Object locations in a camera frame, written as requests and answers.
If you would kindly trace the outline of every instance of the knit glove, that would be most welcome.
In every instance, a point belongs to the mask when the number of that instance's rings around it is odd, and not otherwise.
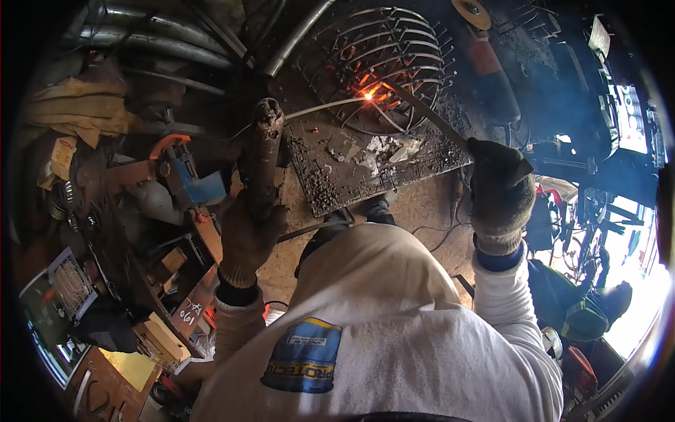
[[[265,221],[253,221],[246,210],[246,191],[237,195],[221,219],[223,260],[218,270],[224,281],[239,289],[256,284],[256,270],[267,261],[279,236],[286,231],[286,213],[283,205],[276,205]]]
[[[471,178],[471,224],[478,249],[513,253],[535,203],[532,167],[520,151],[488,140],[468,139],[475,166]]]

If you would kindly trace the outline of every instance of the white long-sleeve shirt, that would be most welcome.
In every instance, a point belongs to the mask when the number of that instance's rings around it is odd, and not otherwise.
[[[192,420],[400,411],[558,421],[561,374],[543,349],[526,254],[499,273],[474,257],[472,312],[414,236],[381,224],[350,228],[302,264],[288,312],[269,327],[262,298],[218,304],[218,366]]]

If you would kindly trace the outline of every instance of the person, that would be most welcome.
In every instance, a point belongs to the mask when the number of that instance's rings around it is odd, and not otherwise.
[[[533,179],[505,176],[518,151],[469,146],[475,311],[395,225],[389,192],[368,202],[369,223],[315,234],[287,313],[265,327],[256,270],[285,231],[286,210],[254,223],[241,193],[221,224],[215,369],[192,420],[560,420],[561,372],[544,351],[520,234]]]

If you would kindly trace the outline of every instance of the shoe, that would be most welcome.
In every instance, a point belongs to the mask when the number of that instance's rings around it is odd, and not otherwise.
[[[388,190],[362,202],[364,215],[390,214],[389,208],[394,205],[398,195],[395,190]]]

